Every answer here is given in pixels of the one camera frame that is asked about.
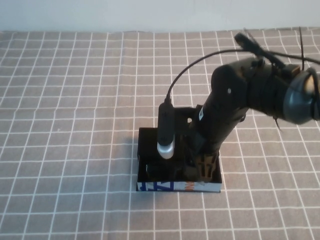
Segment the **white grid lines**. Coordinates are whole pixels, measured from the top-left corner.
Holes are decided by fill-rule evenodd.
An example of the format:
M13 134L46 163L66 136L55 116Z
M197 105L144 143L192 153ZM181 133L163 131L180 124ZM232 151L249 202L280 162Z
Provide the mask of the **white grid lines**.
M305 56L319 58L319 28L302 33ZM237 48L235 34L0 34L0 238L182 240L201 234L207 240L236 240L278 232L287 240L293 233L315 240L320 230L317 122L282 122L281 134L272 119L249 110L222 144L221 193L195 193L194 199L179 192L154 192L150 198L134 193L139 128L157 126L158 106L180 71L210 52ZM252 34L268 50L300 55L295 28ZM236 52L199 62L174 86L172 104L204 103L212 72L250 56ZM89 202L93 196L99 197ZM137 221L140 214L146 219ZM162 224L166 214L170 217ZM70 221L60 222L62 216Z

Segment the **black box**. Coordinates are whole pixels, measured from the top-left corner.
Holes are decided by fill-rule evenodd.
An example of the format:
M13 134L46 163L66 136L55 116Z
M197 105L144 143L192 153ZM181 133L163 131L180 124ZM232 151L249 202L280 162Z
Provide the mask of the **black box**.
M138 175L136 183L136 191L166 191L166 192L210 192L220 193L222 186L222 176L220 169L220 160L216 163L216 169L213 174L212 181L190 181L186 178L169 179L166 174L154 181L147 174L147 164L150 162L157 161L183 161L183 155L179 149L179 142L175 145L175 153L172 159L165 160L161 158L157 150L157 128L155 127L141 127L139 128L138 134L138 149L137 149L137 160L138 160Z

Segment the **gray checkered tablecloth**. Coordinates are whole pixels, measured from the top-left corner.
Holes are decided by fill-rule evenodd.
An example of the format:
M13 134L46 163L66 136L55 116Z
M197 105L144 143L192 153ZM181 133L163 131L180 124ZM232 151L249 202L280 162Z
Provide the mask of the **gray checkered tablecloth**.
M238 47L236 33L0 33L0 240L319 240L314 121L279 131L250 110L221 147L221 193L136 192L139 127L156 127L176 75ZM251 33L300 54L297 30ZM320 29L302 33L319 60ZM248 56L195 65L173 104L203 104L214 69Z

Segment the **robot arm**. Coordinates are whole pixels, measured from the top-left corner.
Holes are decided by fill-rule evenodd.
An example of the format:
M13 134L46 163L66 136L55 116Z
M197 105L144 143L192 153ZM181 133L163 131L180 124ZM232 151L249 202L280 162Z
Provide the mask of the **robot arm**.
M189 179L210 180L222 143L245 120L248 109L297 125L320 119L319 85L312 68L285 65L241 33L235 39L256 56L216 68L203 105L174 108L167 96L159 106L158 153L170 161L178 140L185 159L182 171Z

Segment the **black cable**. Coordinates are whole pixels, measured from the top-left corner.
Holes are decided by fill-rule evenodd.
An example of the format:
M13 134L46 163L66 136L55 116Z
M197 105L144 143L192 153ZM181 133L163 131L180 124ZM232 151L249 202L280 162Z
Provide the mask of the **black cable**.
M174 87L174 85L176 84L176 82L178 81L178 79L182 76L182 74L184 74L189 68L191 68L193 65L201 62L202 60L204 59L207 59L209 57L212 57L214 55L218 55L218 54L224 54L224 53L234 53L234 52L248 52L248 51L245 51L243 49L226 49L226 50L221 50L221 51L216 51L216 52L212 52L212 53L209 53L199 59L197 59L196 61L192 62L191 64L189 64L185 69L183 69L178 76L176 76L176 78L173 80L173 82L171 83L170 87L169 87L169 90L168 90L168 93L166 95L166 98L169 99L170 98L170 93L172 91L172 88Z
M178 79L192 66L194 66L195 64L201 62L204 59L207 59L209 57L212 57L214 55L218 55L218 54L223 54L223 53L234 53L234 52L250 52L247 50L243 50L243 49L226 49L226 50L221 50L221 51L216 51L216 52L212 52L209 53L199 59L197 59L196 61L192 62L191 64L189 64L186 68L184 68L178 76L176 76L176 78L173 80L173 82L171 83L166 98L169 99L170 98L170 93L174 87L174 85L176 84L176 82L178 81ZM290 55L290 54L285 54L285 53L281 53L281 52L275 52L275 51L265 51L266 53L272 54L272 55L277 55L277 56L281 56L281 57L286 57L286 58L292 58L292 59L298 59L298 60L302 60L304 59L305 61L311 62L311 63L315 63L320 65L320 61L309 58L309 57L304 57L302 58L301 56L296 56L296 55Z
M305 70L305 55L304 55L304 44L302 43L301 27L299 27L300 33L300 46L301 46L301 58L302 58L302 71Z

